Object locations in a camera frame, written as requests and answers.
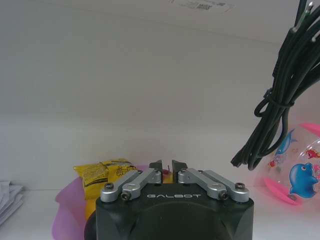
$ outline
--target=white paper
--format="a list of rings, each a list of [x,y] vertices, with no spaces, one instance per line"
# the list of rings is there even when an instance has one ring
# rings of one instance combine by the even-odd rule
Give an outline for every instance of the white paper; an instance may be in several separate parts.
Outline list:
[[[15,201],[16,195],[21,192],[22,186],[20,185],[10,185],[9,186],[9,200],[6,202],[6,204],[0,208],[0,216],[1,214],[10,207],[11,204]]]
[[[22,197],[22,194],[16,195],[13,203],[0,215],[0,225],[3,224],[5,220],[7,220],[23,204]]]
[[[10,181],[0,181],[0,210],[6,205],[10,199]]]

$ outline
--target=blue fish print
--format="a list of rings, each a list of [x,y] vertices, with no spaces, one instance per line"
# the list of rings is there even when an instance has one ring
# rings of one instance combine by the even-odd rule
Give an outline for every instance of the blue fish print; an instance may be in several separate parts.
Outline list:
[[[281,145],[277,148],[275,155],[281,155],[285,154],[288,148],[290,147],[290,144],[293,142],[297,142],[294,138],[292,138],[292,133],[295,129],[292,129],[288,135],[284,138],[283,142]]]
[[[312,198],[316,194],[314,184],[318,183],[314,177],[312,164],[308,162],[294,165],[290,171],[290,183],[292,185],[290,194],[298,194],[307,199]]]

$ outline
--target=cable connector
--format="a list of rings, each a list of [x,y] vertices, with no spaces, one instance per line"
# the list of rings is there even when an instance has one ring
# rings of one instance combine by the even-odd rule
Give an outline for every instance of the cable connector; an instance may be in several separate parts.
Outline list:
[[[313,7],[314,7],[314,2],[313,1],[309,2],[308,6],[306,7],[304,12],[302,13],[298,23],[293,28],[291,28],[293,33],[296,33],[298,31],[298,29],[300,28],[301,24],[310,15],[311,10],[312,10]]]

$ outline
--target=white wall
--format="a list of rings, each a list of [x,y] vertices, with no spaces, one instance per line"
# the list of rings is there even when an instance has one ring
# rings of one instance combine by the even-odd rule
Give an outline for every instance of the white wall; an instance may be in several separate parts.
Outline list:
[[[0,33],[0,179],[60,189],[74,165],[125,157],[253,184],[230,160],[279,45],[26,0],[1,2]],[[320,120],[319,90],[295,120]]]

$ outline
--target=screw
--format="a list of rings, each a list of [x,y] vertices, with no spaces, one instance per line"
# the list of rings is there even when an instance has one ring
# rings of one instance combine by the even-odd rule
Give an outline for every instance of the screw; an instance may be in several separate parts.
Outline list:
[[[246,188],[246,185],[242,182],[237,182],[235,185],[234,185],[235,189],[237,190],[244,190]]]
[[[112,182],[108,182],[104,185],[105,189],[113,189],[114,188],[114,184]]]
[[[130,192],[127,192],[127,191],[124,191],[123,193],[121,193],[121,199],[125,202],[129,201],[130,198],[131,198],[131,193]]]
[[[229,195],[228,195],[228,193],[227,193],[226,191],[221,191],[221,192],[219,193],[219,199],[220,199],[220,200],[225,201],[225,200],[227,200],[228,198],[229,198]]]

